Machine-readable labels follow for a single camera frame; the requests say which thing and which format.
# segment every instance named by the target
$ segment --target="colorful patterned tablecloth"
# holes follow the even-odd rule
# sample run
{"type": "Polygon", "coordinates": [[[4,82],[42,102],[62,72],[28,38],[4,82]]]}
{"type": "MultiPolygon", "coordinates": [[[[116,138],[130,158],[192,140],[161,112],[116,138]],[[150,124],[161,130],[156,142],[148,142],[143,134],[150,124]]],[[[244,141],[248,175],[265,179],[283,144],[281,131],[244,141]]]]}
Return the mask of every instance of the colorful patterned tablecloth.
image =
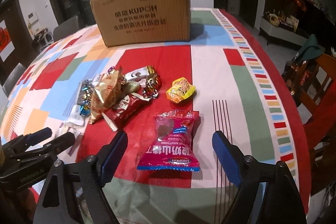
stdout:
{"type": "MultiPolygon", "coordinates": [[[[2,143],[44,127],[56,132],[76,102],[81,80],[111,66],[128,72],[146,65],[161,76],[160,96],[125,127],[127,151],[104,188],[121,223],[220,223],[236,189],[213,152],[215,130],[259,161],[285,161],[307,210],[309,157],[295,104],[258,43],[232,16],[217,9],[193,9],[190,42],[106,48],[93,25],[52,44],[11,92],[1,114],[2,143]],[[178,107],[201,114],[193,142],[201,171],[139,171],[137,161],[155,139],[153,115],[176,108],[165,91],[179,77],[197,89],[193,101],[178,107]]],[[[86,121],[80,131],[84,138],[76,153],[60,155],[65,162],[97,153],[115,135],[104,120],[93,125],[86,121]]]]}

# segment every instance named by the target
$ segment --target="brown cardboard box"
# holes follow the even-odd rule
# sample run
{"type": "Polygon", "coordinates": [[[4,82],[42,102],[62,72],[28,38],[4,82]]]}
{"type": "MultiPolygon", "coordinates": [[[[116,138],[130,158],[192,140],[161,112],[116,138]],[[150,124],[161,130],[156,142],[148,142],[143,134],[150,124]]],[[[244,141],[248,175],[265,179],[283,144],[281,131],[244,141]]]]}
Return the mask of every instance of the brown cardboard box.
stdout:
{"type": "Polygon", "coordinates": [[[91,0],[106,46],[189,41],[190,0],[91,0]]]}

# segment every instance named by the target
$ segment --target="gray chair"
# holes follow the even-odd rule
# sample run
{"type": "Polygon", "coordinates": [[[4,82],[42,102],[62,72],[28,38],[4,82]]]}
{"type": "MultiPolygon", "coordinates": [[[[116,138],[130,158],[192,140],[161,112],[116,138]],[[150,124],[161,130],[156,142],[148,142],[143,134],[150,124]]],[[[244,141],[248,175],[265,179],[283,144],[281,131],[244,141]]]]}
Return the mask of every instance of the gray chair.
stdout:
{"type": "Polygon", "coordinates": [[[81,19],[78,16],[73,16],[54,29],[54,41],[57,42],[58,40],[65,38],[82,28],[84,28],[84,24],[81,19]]]}
{"type": "Polygon", "coordinates": [[[14,70],[10,73],[6,82],[2,86],[2,90],[6,94],[7,97],[11,93],[16,82],[18,82],[18,80],[20,79],[20,77],[23,75],[25,71],[26,71],[26,68],[21,63],[18,63],[16,67],[14,68],[14,70]]]}

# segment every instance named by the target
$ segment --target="pink snack bag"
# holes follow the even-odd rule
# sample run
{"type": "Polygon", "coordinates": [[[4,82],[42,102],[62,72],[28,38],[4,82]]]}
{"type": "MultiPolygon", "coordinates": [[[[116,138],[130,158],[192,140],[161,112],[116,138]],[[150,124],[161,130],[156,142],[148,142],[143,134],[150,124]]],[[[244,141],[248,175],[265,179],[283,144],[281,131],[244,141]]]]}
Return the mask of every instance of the pink snack bag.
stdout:
{"type": "Polygon", "coordinates": [[[155,116],[156,141],[138,164],[138,170],[199,171],[200,163],[190,146],[198,111],[172,110],[155,116]]]}

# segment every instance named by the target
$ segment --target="metal bolt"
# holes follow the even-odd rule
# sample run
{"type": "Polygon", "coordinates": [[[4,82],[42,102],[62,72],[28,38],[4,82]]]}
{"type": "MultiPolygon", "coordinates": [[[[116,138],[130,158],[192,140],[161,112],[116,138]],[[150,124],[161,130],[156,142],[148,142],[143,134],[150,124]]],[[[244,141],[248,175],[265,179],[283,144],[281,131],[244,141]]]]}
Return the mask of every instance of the metal bolt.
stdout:
{"type": "Polygon", "coordinates": [[[87,161],[94,161],[96,159],[95,155],[89,155],[87,158],[87,161]]]}
{"type": "Polygon", "coordinates": [[[246,156],[244,157],[244,159],[245,159],[245,161],[247,161],[247,162],[253,162],[253,161],[254,161],[254,157],[252,157],[252,156],[250,156],[250,155],[246,155],[246,156]]]}
{"type": "Polygon", "coordinates": [[[54,162],[54,166],[55,167],[58,167],[58,166],[60,166],[62,164],[62,161],[61,160],[56,160],[55,162],[54,162]]]}
{"type": "Polygon", "coordinates": [[[278,162],[278,165],[281,166],[281,167],[286,167],[287,166],[287,164],[282,160],[278,162]]]}

